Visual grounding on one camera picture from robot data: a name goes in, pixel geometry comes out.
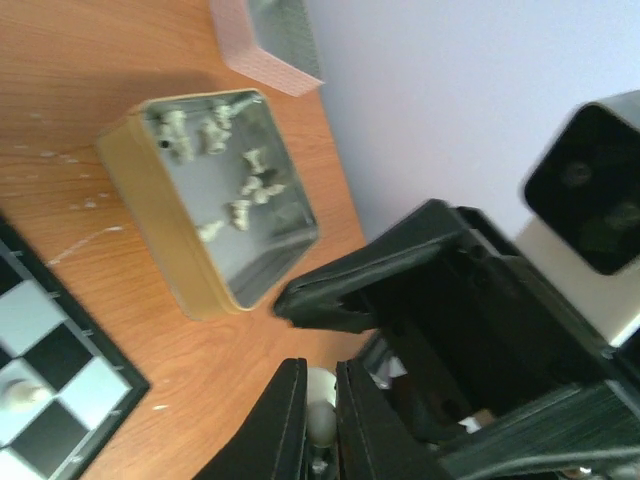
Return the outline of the white pawn on board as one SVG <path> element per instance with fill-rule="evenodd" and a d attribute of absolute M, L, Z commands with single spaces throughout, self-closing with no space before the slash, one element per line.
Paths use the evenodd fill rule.
<path fill-rule="evenodd" d="M 2 404 L 11 412 L 26 412 L 50 398 L 51 392 L 43 384 L 31 380 L 17 380 L 4 390 Z"/>

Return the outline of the gold metal tin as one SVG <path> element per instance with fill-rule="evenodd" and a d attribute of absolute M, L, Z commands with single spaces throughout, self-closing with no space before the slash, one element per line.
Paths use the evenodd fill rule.
<path fill-rule="evenodd" d="M 252 310 L 319 224 L 265 96 L 143 102 L 96 142 L 176 301 L 194 320 Z"/>

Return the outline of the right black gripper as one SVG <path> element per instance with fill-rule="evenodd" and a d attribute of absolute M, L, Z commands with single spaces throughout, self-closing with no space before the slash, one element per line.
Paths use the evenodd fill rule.
<path fill-rule="evenodd" d="M 457 479 L 639 462 L 639 368 L 478 210 L 432 199 L 370 244 L 290 280 L 299 329 L 382 330 L 436 419 L 489 422 L 439 442 Z"/>

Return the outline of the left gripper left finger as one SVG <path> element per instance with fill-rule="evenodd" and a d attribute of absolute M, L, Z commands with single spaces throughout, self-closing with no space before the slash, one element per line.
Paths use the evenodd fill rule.
<path fill-rule="evenodd" d="M 307 362 L 284 360 L 236 434 L 195 477 L 298 479 L 305 459 L 306 397 Z"/>

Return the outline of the black and silver chessboard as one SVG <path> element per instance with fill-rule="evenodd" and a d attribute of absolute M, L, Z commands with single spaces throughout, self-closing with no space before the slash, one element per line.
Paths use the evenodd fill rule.
<path fill-rule="evenodd" d="M 17 380 L 51 398 L 26 412 L 2 404 Z M 150 388 L 143 373 L 1 220 L 1 476 L 78 479 Z"/>

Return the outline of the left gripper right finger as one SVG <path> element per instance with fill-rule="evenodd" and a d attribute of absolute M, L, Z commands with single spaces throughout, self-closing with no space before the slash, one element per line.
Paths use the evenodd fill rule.
<path fill-rule="evenodd" d="M 340 362 L 337 433 L 341 479 L 448 479 L 450 475 L 418 444 L 364 366 Z"/>

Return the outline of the white queen piece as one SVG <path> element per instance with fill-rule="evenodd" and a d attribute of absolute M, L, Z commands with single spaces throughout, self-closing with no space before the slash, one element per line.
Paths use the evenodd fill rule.
<path fill-rule="evenodd" d="M 332 446 L 337 436 L 336 376 L 320 367 L 307 369 L 306 422 L 312 445 Z"/>

